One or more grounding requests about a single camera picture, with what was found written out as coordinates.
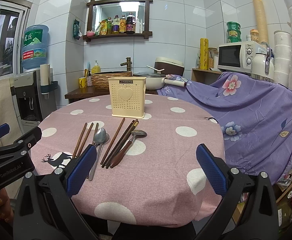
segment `purple blanket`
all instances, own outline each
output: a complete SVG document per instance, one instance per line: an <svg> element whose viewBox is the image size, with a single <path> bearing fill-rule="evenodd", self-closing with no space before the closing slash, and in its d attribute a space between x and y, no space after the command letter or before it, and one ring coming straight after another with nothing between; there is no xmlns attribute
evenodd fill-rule
<svg viewBox="0 0 292 240"><path fill-rule="evenodd" d="M211 85L187 81L185 88L168 85L158 94L193 103L211 114L207 118L221 126L229 166L251 175L265 171L272 184L290 170L292 91L287 88L226 72Z"/></svg>

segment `microwave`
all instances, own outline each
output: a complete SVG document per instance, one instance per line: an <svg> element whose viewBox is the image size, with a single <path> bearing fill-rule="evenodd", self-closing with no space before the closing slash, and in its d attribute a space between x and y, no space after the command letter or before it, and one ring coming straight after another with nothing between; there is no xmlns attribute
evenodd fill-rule
<svg viewBox="0 0 292 240"><path fill-rule="evenodd" d="M266 53L255 41L232 42L219 45L218 68L227 71L251 73L256 53Z"/></svg>

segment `spoon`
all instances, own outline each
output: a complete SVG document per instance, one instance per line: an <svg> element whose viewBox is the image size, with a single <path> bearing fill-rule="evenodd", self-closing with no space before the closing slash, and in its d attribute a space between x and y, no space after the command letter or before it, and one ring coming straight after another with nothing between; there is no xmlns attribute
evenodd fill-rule
<svg viewBox="0 0 292 240"><path fill-rule="evenodd" d="M134 130L131 132L131 134L132 134L132 138L126 143L124 148L122 148L120 152L116 154L116 156L111 160L111 163L110 163L111 168L117 166L121 162L122 158L124 158L126 154L127 149L130 147L130 145L132 144L136 136L143 136L143 137L147 136L147 133L143 130Z"/></svg>
<svg viewBox="0 0 292 240"><path fill-rule="evenodd" d="M99 159L99 156L100 156L101 149L102 149L104 143L106 143L108 140L109 140L109 134L106 133L104 141L102 143L100 143L100 146L98 148L96 161L95 161L94 165L92 166L92 168L90 170L89 177L88 177L89 181L92 181L92 179L94 178L94 174L95 174L95 171L96 171L96 166L97 166L97 162L98 162L98 159Z"/></svg>

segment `soap dispenser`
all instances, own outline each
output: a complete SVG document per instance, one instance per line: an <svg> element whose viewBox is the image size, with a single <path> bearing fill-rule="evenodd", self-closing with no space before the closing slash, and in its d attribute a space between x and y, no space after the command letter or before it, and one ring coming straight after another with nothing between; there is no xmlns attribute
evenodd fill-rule
<svg viewBox="0 0 292 240"><path fill-rule="evenodd" d="M98 65L98 62L97 60L95 60L95 66L91 69L91 73L94 74L94 73L99 73L100 72L100 66Z"/></svg>

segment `round table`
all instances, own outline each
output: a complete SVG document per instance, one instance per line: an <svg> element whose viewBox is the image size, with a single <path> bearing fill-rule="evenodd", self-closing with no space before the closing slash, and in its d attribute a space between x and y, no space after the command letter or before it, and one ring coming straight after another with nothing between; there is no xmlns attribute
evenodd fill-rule
<svg viewBox="0 0 292 240"><path fill-rule="evenodd" d="M201 143L225 160L221 128L209 117L191 103L146 94L145 117L137 129L146 131L147 137L137 138L113 169L98 164L94 179L86 180L72 197L79 212L117 222L168 227L183 226L213 213L221 198L196 160ZM74 102L51 113L39 125L42 138L31 149L38 174L67 165L85 122L87 128L93 122L93 129L98 122L111 140L121 120L112 116L109 95ZM126 118L115 143L131 121ZM93 130L86 145L92 138Z"/></svg>

